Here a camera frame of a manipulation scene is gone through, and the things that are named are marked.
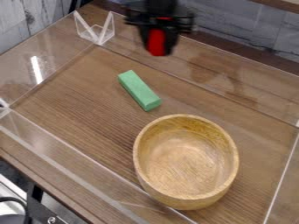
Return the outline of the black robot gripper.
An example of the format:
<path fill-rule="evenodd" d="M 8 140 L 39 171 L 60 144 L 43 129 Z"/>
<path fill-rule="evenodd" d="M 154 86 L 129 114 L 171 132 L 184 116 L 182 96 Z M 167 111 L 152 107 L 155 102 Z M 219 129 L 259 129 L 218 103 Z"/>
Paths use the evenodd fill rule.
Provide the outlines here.
<path fill-rule="evenodd" d="M 179 0 L 135 0 L 124 3 L 125 22 L 139 27 L 139 34 L 144 47 L 148 43 L 150 27 L 167 27 L 164 29 L 164 50 L 170 55 L 178 44 L 179 32 L 190 32 L 194 26 L 195 14 L 192 10 L 179 3 Z"/>

